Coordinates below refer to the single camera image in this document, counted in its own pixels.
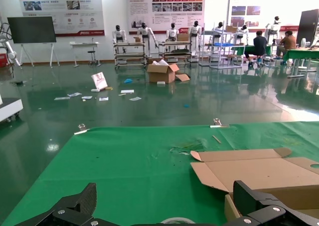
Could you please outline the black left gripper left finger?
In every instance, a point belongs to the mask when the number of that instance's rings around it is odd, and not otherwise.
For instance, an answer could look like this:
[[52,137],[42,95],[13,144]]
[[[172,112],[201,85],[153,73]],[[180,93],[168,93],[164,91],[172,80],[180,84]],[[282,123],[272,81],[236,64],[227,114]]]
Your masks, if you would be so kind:
[[62,197],[49,210],[19,223],[19,226],[97,226],[93,213],[97,186],[89,183],[82,192]]

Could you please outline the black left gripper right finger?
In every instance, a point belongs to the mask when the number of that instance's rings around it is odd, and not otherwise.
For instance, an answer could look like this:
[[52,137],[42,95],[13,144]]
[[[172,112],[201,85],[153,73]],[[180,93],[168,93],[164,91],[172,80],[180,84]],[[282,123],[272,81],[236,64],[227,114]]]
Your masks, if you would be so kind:
[[241,217],[230,226],[317,226],[319,220],[293,210],[269,193],[249,188],[243,181],[233,184],[234,205]]

